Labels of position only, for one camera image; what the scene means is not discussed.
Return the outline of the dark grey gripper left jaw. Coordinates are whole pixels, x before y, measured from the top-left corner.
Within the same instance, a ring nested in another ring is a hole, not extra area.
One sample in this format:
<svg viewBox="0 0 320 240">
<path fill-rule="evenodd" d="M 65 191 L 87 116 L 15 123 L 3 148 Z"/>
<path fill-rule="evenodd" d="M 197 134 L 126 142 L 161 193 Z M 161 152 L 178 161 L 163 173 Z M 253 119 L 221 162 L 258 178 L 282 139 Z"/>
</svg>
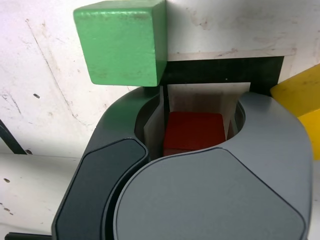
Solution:
<svg viewBox="0 0 320 240">
<path fill-rule="evenodd" d="M 161 102 L 160 87 L 139 87 L 102 115 L 54 217 L 55 240 L 112 240 L 120 193 L 150 161 L 144 126 Z"/>
</svg>

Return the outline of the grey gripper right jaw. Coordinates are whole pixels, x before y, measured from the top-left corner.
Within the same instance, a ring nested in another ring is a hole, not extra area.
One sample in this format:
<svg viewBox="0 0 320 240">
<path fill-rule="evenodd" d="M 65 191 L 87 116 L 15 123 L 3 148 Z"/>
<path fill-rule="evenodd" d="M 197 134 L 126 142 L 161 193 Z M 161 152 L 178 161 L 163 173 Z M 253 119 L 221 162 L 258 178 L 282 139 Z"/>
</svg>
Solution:
<svg viewBox="0 0 320 240">
<path fill-rule="evenodd" d="M 313 154 L 300 121 L 273 98 L 247 92 L 231 139 L 162 157 L 125 184 L 116 240 L 305 240 Z"/>
</svg>

